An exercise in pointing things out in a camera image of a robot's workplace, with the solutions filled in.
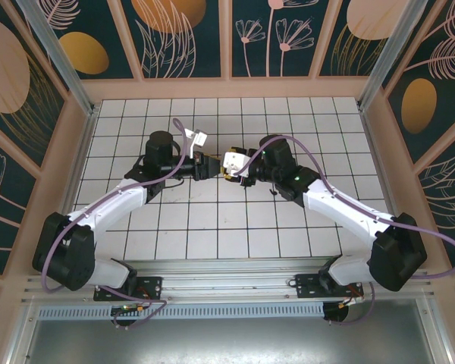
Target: white line drawing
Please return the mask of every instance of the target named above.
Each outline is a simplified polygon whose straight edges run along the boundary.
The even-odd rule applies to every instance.
[[[283,77],[283,62],[285,52],[312,47],[314,44],[314,39],[313,37],[309,38],[310,34],[312,34],[312,28],[310,28],[310,20],[293,20],[288,28],[287,19],[279,20],[276,22],[276,35],[278,37],[278,42],[280,43],[281,50],[281,77]]]
[[[151,2],[158,16],[152,13],[151,5],[145,0],[138,1],[138,5],[152,27],[135,20],[143,38],[143,71],[148,78],[178,78],[186,72],[189,72],[187,78],[192,76],[196,66],[196,40],[189,20],[179,14],[172,2],[173,21],[159,0]]]
[[[259,23],[259,19],[257,21],[248,20],[246,24],[244,23],[244,20],[238,20],[236,22],[236,30],[237,34],[241,38],[241,42],[243,43],[244,61],[246,63],[248,77],[251,77],[251,72],[249,72],[248,55],[246,53],[246,44],[265,39],[266,33],[262,32],[263,28]]]
[[[455,156],[429,165],[420,181],[432,213],[445,221],[438,227],[455,229]]]
[[[271,41],[271,26],[273,24],[273,15],[275,10],[283,8],[301,8],[304,6],[315,5],[319,0],[268,0],[268,5],[271,8],[270,18],[268,21],[268,38],[266,40],[266,77],[270,77],[270,41]]]

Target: metal bracket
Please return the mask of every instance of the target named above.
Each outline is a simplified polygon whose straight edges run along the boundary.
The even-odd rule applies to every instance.
[[[327,293],[319,283],[319,274],[296,275],[295,278],[290,281],[290,287],[297,289],[298,298],[340,297],[341,299],[344,299],[353,295],[353,291],[349,286],[339,286],[335,288],[333,294]],[[353,284],[351,287],[360,294],[360,296],[364,296],[361,284]]]
[[[136,290],[132,293],[132,297],[136,297],[139,300],[160,300],[162,281],[162,277],[138,277]],[[125,301],[124,298],[118,297],[101,288],[95,290],[93,300],[96,302]]]

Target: leaf pattern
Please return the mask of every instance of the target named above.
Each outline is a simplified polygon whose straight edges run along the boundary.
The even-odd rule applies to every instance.
[[[81,12],[78,0],[37,0],[52,29],[66,30]]]

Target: white tile floor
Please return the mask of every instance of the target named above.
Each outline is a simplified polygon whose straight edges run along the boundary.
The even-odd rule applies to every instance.
[[[205,131],[202,150],[222,155],[231,146],[257,148],[267,133],[304,143],[337,188],[387,211],[356,103],[351,98],[106,100],[102,103],[76,209],[114,188],[143,151],[148,136],[178,117]],[[314,168],[297,146],[297,161]],[[177,181],[169,181],[168,186]],[[271,185],[244,190],[222,178],[165,189],[118,221],[99,239],[96,254],[126,260],[333,256],[363,246],[316,212],[273,196]]]

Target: gray metal surface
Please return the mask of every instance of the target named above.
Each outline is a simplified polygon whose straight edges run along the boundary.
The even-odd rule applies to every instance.
[[[350,327],[321,318],[154,320],[131,331],[38,322],[29,355],[33,364],[433,362],[414,301],[380,302],[367,322]]]

